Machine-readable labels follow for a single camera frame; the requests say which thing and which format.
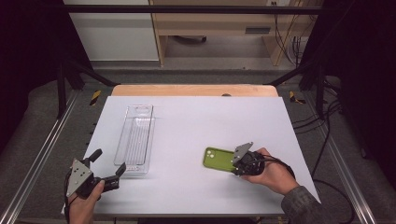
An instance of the white table surface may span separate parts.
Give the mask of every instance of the white table surface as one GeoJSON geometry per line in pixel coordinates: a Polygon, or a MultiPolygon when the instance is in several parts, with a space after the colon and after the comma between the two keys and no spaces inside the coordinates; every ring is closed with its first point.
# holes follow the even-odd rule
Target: white table surface
{"type": "Polygon", "coordinates": [[[318,199],[281,97],[109,96],[85,157],[97,148],[95,176],[114,175],[128,105],[153,105],[155,128],[148,174],[122,178],[103,193],[95,214],[117,217],[241,217],[283,214],[283,196],[231,173],[203,166],[207,147],[233,150],[253,142],[292,167],[318,199]]]}

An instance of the floor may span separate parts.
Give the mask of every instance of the floor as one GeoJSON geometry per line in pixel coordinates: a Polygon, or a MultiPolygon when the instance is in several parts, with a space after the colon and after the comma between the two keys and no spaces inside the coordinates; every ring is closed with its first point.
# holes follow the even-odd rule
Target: floor
{"type": "MultiPolygon", "coordinates": [[[[152,63],[134,64],[131,67],[115,67],[109,64],[97,64],[96,71],[104,77],[120,83],[268,83],[281,77],[295,65],[284,58],[278,67],[273,67],[259,37],[219,37],[208,36],[205,43],[196,39],[174,37],[170,39],[164,66],[152,63]]],[[[56,123],[57,92],[56,83],[51,82],[31,92],[29,108],[0,157],[0,211],[4,214],[12,204],[12,199],[20,192],[18,188],[26,186],[29,194],[22,197],[15,212],[18,222],[24,223],[64,223],[62,185],[69,162],[73,158],[84,157],[87,145],[94,132],[106,96],[112,88],[106,87],[90,77],[83,76],[86,86],[83,91],[68,90],[68,96],[76,95],[76,104],[62,131],[51,145],[49,154],[43,159],[43,167],[33,171],[37,178],[29,176],[32,164],[42,151],[51,128],[56,123]],[[101,96],[94,106],[89,102],[95,91],[101,90],[101,96]],[[23,179],[31,181],[27,185],[23,179]]],[[[313,118],[315,111],[307,104],[312,91],[300,91],[295,77],[276,87],[283,97],[294,127],[313,118]],[[290,99],[290,92],[295,100],[290,99]]],[[[325,91],[325,108],[336,100],[336,93],[325,91]]],[[[342,110],[333,113],[331,121],[331,139],[342,154],[356,183],[367,202],[375,223],[396,223],[396,192],[382,175],[375,161],[364,159],[359,143],[352,132],[342,110]]],[[[320,121],[310,126],[296,128],[296,135],[310,170],[318,159],[319,149],[323,145],[324,135],[319,127],[320,121]]],[[[339,175],[331,150],[326,147],[320,160],[315,178],[327,181],[346,193],[347,186],[339,175]]],[[[350,218],[347,201],[336,190],[317,182],[319,197],[329,211],[340,221],[350,218]]],[[[98,221],[109,222],[111,217],[98,217],[98,221]]],[[[135,219],[119,219],[131,223],[135,219]]],[[[278,217],[268,217],[262,223],[280,223],[278,217]]],[[[351,223],[361,223],[354,216],[351,223]]]]}

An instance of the smartphone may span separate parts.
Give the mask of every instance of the smartphone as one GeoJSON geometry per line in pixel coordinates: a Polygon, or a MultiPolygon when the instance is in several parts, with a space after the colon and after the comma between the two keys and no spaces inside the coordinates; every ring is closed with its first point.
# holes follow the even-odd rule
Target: smartphone
{"type": "Polygon", "coordinates": [[[235,169],[232,159],[233,151],[207,147],[204,155],[204,167],[231,172],[235,169]]]}

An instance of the forearm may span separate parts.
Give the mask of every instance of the forearm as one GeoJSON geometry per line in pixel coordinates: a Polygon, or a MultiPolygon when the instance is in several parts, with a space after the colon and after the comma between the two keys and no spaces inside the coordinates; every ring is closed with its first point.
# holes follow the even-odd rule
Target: forearm
{"type": "Polygon", "coordinates": [[[292,224],[336,223],[334,217],[304,187],[300,186],[285,195],[282,209],[292,224]]]}

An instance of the rectangular transparent container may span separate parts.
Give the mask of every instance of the rectangular transparent container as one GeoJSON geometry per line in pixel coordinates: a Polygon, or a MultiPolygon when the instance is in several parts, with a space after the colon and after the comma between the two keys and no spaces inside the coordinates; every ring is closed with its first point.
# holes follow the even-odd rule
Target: rectangular transparent container
{"type": "Polygon", "coordinates": [[[115,165],[126,164],[122,177],[145,175],[149,171],[154,121],[153,105],[128,106],[114,159],[115,165]]]}

